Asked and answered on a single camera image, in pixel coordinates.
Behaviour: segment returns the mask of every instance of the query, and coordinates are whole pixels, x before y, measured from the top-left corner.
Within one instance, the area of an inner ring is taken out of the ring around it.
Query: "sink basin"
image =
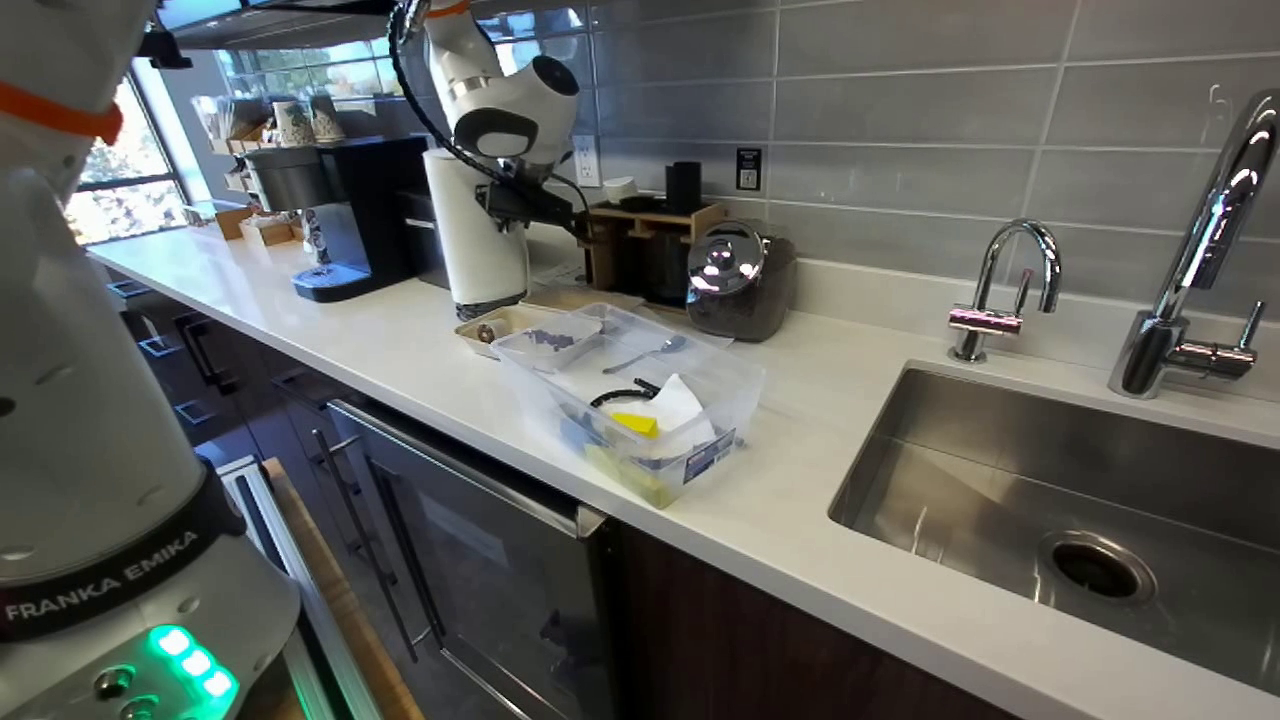
[[[1280,697],[1280,450],[907,366],[832,521]]]

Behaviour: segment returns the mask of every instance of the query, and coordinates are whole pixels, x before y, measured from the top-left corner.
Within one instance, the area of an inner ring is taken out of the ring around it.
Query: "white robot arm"
[[[297,620],[59,217],[151,7],[0,7],[0,717],[228,713]],[[217,646],[195,697],[149,631]]]
[[[520,300],[528,218],[579,233],[571,203],[545,191],[571,148],[578,75],[554,56],[506,75],[468,0],[408,0],[391,14],[391,60],[398,67],[406,60],[432,67],[449,119],[438,127],[422,113],[440,144],[427,152],[427,183],[455,313],[482,316]]]

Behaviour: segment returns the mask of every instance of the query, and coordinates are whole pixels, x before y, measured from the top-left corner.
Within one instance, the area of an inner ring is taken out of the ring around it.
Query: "chrome faucet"
[[[1015,290],[1014,313],[989,307],[1000,250],[1022,235],[1036,239],[1036,248],[1040,248],[1040,313],[1054,313],[1054,303],[1055,303],[1055,288],[1064,281],[1064,250],[1055,248],[1054,233],[1031,218],[1004,224],[983,250],[983,266],[977,275],[971,303],[957,303],[950,313],[950,325],[966,331],[961,343],[953,349],[953,354],[966,364],[983,359],[983,334],[1015,334],[1023,326],[1022,313],[1029,303],[1031,273],[1022,275],[1022,290]]]
[[[1201,210],[1168,266],[1168,281],[1148,313],[1137,313],[1118,364],[1118,392],[1152,394],[1156,378],[1168,366],[1204,372],[1219,378],[1241,378],[1254,364],[1254,334],[1267,313],[1264,300],[1254,303],[1236,343],[1190,340],[1190,290],[1213,288],[1218,273],[1230,260],[1233,239],[1241,235],[1255,191],[1267,180],[1274,154],[1280,144],[1280,93],[1259,93],[1243,104],[1233,141],[1224,144]]]

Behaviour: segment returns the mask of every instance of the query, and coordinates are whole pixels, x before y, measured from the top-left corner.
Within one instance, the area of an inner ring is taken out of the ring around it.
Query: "kitchen counter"
[[[94,260],[1015,717],[1280,713],[1280,697],[830,521],[907,364],[1280,448],[1275,326],[1264,326],[1264,359],[1241,387],[1124,401],[1106,378],[1131,303],[1064,295],[1055,316],[1029,316],[1015,349],[991,349],[989,364],[953,364],[943,307],[971,284],[806,264],[799,313],[768,343],[746,349],[774,377],[750,448],[671,509],[650,509],[520,418],[500,366],[451,334],[451,303],[438,284],[310,303],[291,295],[291,273],[310,264],[297,243],[225,243],[214,228],[102,243]]]

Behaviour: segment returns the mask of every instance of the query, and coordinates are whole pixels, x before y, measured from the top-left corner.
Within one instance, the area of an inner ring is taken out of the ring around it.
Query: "dishwasher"
[[[604,515],[388,406],[327,403],[438,651],[513,717],[617,717]]]

